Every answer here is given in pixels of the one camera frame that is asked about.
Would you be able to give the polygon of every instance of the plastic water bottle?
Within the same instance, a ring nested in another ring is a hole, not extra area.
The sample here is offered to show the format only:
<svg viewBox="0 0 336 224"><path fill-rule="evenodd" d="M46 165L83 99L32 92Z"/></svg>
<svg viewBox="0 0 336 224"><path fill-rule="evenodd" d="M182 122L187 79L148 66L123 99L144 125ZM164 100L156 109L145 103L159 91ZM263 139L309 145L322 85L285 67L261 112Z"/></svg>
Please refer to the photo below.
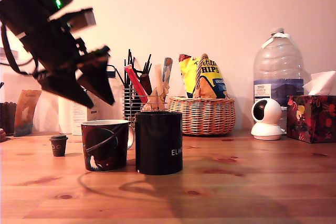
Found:
<svg viewBox="0 0 336 224"><path fill-rule="evenodd" d="M283 134L287 130L287 96L303 95L303 76L300 50L283 28L274 29L254 61L254 102L272 98L280 104Z"/></svg>

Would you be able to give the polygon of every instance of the green led light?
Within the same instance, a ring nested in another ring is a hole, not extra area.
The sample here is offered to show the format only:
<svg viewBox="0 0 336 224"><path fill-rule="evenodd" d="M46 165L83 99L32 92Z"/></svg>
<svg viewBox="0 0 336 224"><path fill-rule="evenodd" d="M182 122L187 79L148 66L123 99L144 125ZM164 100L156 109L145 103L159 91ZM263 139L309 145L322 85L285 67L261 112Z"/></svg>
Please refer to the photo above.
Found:
<svg viewBox="0 0 336 224"><path fill-rule="evenodd" d="M56 5L57 5L57 8L60 9L61 8L61 0L56 0Z"/></svg>

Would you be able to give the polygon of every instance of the bottle cap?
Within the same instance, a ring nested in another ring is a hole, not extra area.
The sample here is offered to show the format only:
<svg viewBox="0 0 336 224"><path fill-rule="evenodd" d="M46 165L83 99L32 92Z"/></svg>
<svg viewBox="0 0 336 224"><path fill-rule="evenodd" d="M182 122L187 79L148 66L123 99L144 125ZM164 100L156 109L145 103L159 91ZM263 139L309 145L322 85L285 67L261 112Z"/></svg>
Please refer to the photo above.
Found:
<svg viewBox="0 0 336 224"><path fill-rule="evenodd" d="M277 27L277 28L273 28L271 31L271 35L276 34L276 33L284 33L285 30L282 27Z"/></svg>

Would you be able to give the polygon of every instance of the tissue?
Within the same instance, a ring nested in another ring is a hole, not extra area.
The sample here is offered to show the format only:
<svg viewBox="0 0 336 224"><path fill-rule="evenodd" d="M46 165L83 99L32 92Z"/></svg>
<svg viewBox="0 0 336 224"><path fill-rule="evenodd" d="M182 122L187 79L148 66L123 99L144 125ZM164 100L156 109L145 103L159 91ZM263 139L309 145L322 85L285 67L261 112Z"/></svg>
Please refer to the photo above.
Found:
<svg viewBox="0 0 336 224"><path fill-rule="evenodd" d="M335 81L336 71L311 74L311 81L303 86L308 95L328 95Z"/></svg>

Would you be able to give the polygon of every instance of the printed text on mug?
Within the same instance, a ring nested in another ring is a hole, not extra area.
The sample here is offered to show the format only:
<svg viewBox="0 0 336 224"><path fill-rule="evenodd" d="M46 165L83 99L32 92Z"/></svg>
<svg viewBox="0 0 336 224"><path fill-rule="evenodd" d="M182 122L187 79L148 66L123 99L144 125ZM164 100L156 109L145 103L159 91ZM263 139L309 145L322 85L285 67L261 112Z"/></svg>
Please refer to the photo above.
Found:
<svg viewBox="0 0 336 224"><path fill-rule="evenodd" d="M178 149L172 150L172 156L178 155L182 153L182 147Z"/></svg>

